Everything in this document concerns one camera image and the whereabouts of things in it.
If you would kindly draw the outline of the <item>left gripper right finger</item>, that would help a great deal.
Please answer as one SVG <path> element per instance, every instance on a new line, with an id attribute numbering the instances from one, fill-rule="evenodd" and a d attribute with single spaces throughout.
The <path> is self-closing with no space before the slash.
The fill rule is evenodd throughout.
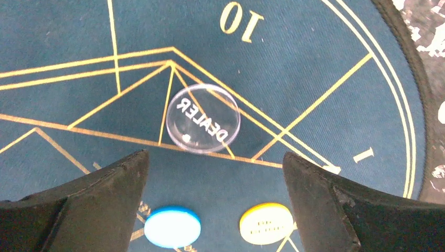
<path id="1" fill-rule="evenodd" d="M 356 183 L 287 152 L 283 174 L 305 251 L 444 251 L 444 206 Z"/>

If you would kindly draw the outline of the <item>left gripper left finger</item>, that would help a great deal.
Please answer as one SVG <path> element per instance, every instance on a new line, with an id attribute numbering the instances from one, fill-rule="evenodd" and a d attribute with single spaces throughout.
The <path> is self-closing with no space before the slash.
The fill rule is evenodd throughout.
<path id="1" fill-rule="evenodd" d="M 149 172 L 136 151 L 73 181 L 1 201 L 1 251 L 127 251 Z"/>

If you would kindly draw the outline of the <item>yellow big blind button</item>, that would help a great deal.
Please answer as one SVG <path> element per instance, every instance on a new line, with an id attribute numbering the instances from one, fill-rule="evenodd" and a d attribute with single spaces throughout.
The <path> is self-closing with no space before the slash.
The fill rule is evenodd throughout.
<path id="1" fill-rule="evenodd" d="M 294 230 L 290 210 L 280 203 L 262 203 L 248 209 L 240 218 L 241 237 L 253 245 L 269 245 Z"/>

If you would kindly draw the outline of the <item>blue small blind button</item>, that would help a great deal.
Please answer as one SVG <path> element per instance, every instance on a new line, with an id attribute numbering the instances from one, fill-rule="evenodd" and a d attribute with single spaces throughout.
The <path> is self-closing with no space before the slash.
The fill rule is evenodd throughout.
<path id="1" fill-rule="evenodd" d="M 198 215 L 184 206 L 163 206 L 151 212 L 144 224 L 144 235 L 162 248 L 180 248 L 195 242 L 202 231 Z"/>

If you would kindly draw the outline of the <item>clear dealer button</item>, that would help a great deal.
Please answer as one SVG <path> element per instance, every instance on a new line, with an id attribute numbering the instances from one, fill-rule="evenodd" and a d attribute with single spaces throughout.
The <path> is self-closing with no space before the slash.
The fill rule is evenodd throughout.
<path id="1" fill-rule="evenodd" d="M 170 139 L 185 151 L 219 152 L 238 136 L 240 109 L 225 89 L 198 83 L 172 97 L 166 110 L 165 126 Z"/>

